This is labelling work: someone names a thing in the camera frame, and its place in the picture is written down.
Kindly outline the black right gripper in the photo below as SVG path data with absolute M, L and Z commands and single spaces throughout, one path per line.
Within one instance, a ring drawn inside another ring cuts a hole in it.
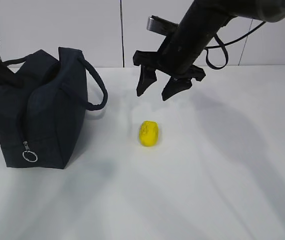
M 155 70 L 171 76 L 162 91 L 163 101 L 168 100 L 177 93 L 190 89 L 192 87 L 191 78 L 200 82 L 205 77 L 204 70 L 193 65 L 196 58 L 196 54 L 185 50 L 185 47 L 174 41 L 174 33 L 170 33 L 165 37 L 157 51 L 135 51 L 133 64 L 141 66 L 136 88 L 137 96 L 143 95 L 157 81 Z

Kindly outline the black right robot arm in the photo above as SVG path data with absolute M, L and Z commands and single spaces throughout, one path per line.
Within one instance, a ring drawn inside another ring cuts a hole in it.
M 162 91 L 163 101 L 192 87 L 192 80 L 205 78 L 202 68 L 193 63 L 202 51 L 209 51 L 209 42 L 215 39 L 229 60 L 226 44 L 217 32 L 233 18 L 260 20 L 263 24 L 275 23 L 285 18 L 285 0 L 195 0 L 180 23 L 151 16 L 147 29 L 165 36 L 157 51 L 136 51 L 133 64 L 140 67 L 136 88 L 141 96 L 157 81 L 156 71 L 170 76 Z

